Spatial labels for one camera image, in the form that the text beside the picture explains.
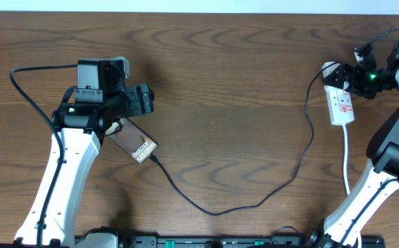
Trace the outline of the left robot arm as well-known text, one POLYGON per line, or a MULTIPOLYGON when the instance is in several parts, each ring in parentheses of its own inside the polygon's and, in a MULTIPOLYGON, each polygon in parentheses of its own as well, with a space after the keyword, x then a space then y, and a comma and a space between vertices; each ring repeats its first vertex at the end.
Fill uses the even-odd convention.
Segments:
POLYGON ((105 137, 141 164, 158 147, 130 117, 153 112, 146 83, 126 86, 126 58, 80 59, 70 87, 51 118, 50 157, 39 190, 10 247, 127 247, 119 231, 101 227, 76 237, 76 217, 90 168, 105 137))

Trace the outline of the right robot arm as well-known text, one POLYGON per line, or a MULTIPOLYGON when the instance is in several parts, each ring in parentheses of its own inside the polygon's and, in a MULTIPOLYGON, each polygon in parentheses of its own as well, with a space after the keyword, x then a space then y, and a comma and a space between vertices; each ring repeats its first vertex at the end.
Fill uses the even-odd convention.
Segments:
MULTIPOLYGON (((354 51, 357 64, 326 62, 323 84, 333 101, 331 116, 351 110, 352 94, 373 99, 383 90, 399 92, 399 40, 387 58, 387 66, 377 68, 368 42, 354 51)), ((384 201, 399 189, 399 106, 370 140, 365 170, 346 199, 322 220, 306 241, 306 247, 359 247, 360 231, 384 201)))

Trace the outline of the Galaxy S25 Ultra smartphone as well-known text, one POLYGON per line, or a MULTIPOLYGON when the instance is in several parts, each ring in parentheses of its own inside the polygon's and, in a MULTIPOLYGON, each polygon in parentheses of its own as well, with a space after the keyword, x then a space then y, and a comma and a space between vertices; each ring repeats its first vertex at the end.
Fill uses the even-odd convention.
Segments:
POLYGON ((108 136, 138 164, 144 163, 158 143, 128 118, 121 118, 106 131, 108 136))

